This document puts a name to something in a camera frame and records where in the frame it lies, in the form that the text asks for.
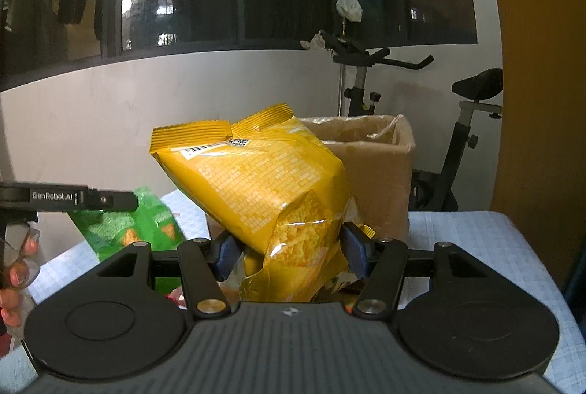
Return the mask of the left hand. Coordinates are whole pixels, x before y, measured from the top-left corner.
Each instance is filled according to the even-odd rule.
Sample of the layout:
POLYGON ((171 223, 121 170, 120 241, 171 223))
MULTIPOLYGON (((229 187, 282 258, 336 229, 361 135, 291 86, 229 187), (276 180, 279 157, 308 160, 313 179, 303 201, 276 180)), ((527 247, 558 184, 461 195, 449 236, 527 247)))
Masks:
POLYGON ((37 278, 36 261, 40 233, 30 228, 18 249, 1 240, 1 320, 7 328, 22 328, 25 317, 25 290, 37 278))

